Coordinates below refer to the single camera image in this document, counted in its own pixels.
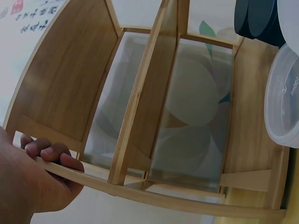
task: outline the plastic container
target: plastic container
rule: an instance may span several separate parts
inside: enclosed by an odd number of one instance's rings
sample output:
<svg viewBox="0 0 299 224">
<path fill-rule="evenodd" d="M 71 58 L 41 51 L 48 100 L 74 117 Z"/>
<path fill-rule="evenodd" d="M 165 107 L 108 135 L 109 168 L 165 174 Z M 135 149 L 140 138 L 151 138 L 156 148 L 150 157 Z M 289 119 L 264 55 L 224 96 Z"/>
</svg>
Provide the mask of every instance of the plastic container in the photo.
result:
<svg viewBox="0 0 299 224">
<path fill-rule="evenodd" d="M 234 27 L 238 35 L 254 39 L 248 26 L 248 4 L 249 0 L 237 0 L 235 4 Z"/>
<path fill-rule="evenodd" d="M 278 17 L 282 34 L 288 46 L 299 55 L 299 1 L 277 0 Z"/>
<path fill-rule="evenodd" d="M 287 44 L 279 50 L 269 73 L 264 117 L 273 141 L 299 148 L 299 57 Z"/>
</svg>

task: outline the wooden shelf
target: wooden shelf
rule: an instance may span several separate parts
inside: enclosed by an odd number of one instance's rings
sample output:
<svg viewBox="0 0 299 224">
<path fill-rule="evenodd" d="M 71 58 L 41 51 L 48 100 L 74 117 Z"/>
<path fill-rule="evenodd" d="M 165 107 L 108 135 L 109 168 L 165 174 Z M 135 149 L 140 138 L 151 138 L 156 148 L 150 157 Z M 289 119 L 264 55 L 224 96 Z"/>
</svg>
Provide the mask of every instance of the wooden shelf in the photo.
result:
<svg viewBox="0 0 299 224">
<path fill-rule="evenodd" d="M 232 43 L 187 33 L 189 1 L 162 0 L 152 28 L 118 24 L 111 0 L 69 0 L 47 27 L 23 71 L 4 122 L 16 131 L 64 142 L 82 159 L 96 107 L 124 32 L 149 34 L 128 102 L 108 181 L 36 159 L 49 172 L 141 203 L 212 216 L 283 218 L 280 210 L 289 149 L 274 144 L 263 120 L 267 76 L 277 52 L 265 43 Z M 180 38 L 232 49 L 234 79 L 221 184 L 266 192 L 264 208 L 193 201 L 147 191 L 153 181 L 125 185 L 128 169 L 150 171 Z M 246 172 L 252 182 L 240 178 Z M 203 194 L 186 186 L 165 188 Z M 222 198 L 222 193 L 206 196 Z"/>
</svg>

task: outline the dark lid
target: dark lid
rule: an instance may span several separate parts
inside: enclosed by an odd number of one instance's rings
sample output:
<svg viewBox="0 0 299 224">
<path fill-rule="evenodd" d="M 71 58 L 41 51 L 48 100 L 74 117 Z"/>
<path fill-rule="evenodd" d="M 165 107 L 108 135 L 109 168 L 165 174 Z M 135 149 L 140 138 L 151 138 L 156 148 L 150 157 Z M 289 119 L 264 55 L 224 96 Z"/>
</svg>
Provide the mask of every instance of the dark lid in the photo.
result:
<svg viewBox="0 0 299 224">
<path fill-rule="evenodd" d="M 247 22 L 248 0 L 237 0 L 235 3 L 235 32 L 238 33 L 244 22 Z"/>
<path fill-rule="evenodd" d="M 249 0 L 248 23 L 251 34 L 260 37 L 268 32 L 277 12 L 277 0 Z"/>
<path fill-rule="evenodd" d="M 237 0 L 235 4 L 235 32 L 241 36 L 253 39 L 248 26 L 248 1 Z"/>
</svg>

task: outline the wooden frame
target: wooden frame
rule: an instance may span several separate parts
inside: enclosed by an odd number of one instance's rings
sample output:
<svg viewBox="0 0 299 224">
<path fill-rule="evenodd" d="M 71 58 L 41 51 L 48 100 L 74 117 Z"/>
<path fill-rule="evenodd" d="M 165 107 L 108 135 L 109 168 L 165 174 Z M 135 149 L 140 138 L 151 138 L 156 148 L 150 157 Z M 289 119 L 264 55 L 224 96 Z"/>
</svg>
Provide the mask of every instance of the wooden frame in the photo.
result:
<svg viewBox="0 0 299 224">
<path fill-rule="evenodd" d="M 243 75 L 240 71 L 247 66 L 243 60 L 248 57 L 258 58 L 262 54 L 272 56 L 275 50 L 264 43 L 249 42 L 244 38 L 239 38 L 237 43 L 233 43 L 204 35 L 188 34 L 189 3 L 188 0 L 162 0 L 152 28 L 121 28 L 111 0 L 67 1 L 47 27 L 22 73 L 5 118 L 4 128 L 11 138 L 16 131 L 21 131 L 37 138 L 47 137 L 51 141 L 63 142 L 71 150 L 76 151 L 77 158 L 81 159 L 106 77 L 124 32 L 149 34 L 112 167 L 107 171 L 108 181 L 44 162 L 40 158 L 36 158 L 36 162 L 49 172 L 85 186 L 154 206 L 212 216 L 283 218 L 285 210 L 280 210 L 280 204 L 289 149 L 270 142 L 265 133 L 263 119 L 259 119 L 257 126 L 254 127 L 258 129 L 257 133 L 261 134 L 262 139 L 259 139 L 259 145 L 254 145 L 250 149 L 263 152 L 267 147 L 272 148 L 272 162 L 266 165 L 256 162 L 256 167 L 242 167 L 238 170 L 233 169 L 235 161 L 232 159 L 232 153 L 248 148 L 240 146 L 239 136 L 240 126 L 246 122 L 238 120 L 239 124 L 236 123 L 236 119 L 244 114 L 240 116 L 235 114 L 240 108 L 246 110 L 239 100 L 242 92 L 237 88 L 237 83 L 240 84 L 239 76 Z M 151 180 L 138 179 L 134 184 L 124 185 L 125 178 L 128 177 L 128 168 L 146 172 L 150 170 L 180 38 L 213 44 L 233 51 L 234 77 L 237 78 L 233 79 L 230 131 L 228 146 L 224 153 L 220 187 L 266 192 L 264 208 L 198 202 L 161 195 L 147 191 L 148 187 L 155 184 L 204 196 L 218 198 L 224 196 L 222 193 L 183 189 L 168 183 L 153 183 Z M 252 49 L 256 49 L 253 45 L 259 49 L 258 54 L 256 52 L 253 54 Z M 267 66 L 259 71 L 264 76 L 270 69 Z M 259 68 L 256 62 L 250 64 L 250 70 L 254 68 Z M 263 98 L 262 91 L 257 98 Z M 256 109 L 259 118 L 263 117 L 262 111 L 261 107 Z"/>
</svg>

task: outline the glass panel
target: glass panel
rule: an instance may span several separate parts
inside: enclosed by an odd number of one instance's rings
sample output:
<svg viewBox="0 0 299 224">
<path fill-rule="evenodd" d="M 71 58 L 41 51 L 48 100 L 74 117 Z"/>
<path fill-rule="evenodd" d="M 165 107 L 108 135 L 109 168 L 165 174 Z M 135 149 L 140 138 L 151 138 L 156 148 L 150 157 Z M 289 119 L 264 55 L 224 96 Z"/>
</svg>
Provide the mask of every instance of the glass panel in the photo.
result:
<svg viewBox="0 0 299 224">
<path fill-rule="evenodd" d="M 234 0 L 190 0 L 189 33 L 236 41 Z"/>
<path fill-rule="evenodd" d="M 152 27 L 162 0 L 112 0 L 119 24 Z"/>
<path fill-rule="evenodd" d="M 93 119 L 85 147 L 85 162 L 110 168 L 148 37 L 146 34 L 124 34 Z"/>
<path fill-rule="evenodd" d="M 228 138 L 232 50 L 180 40 L 151 178 L 216 191 Z"/>
</svg>

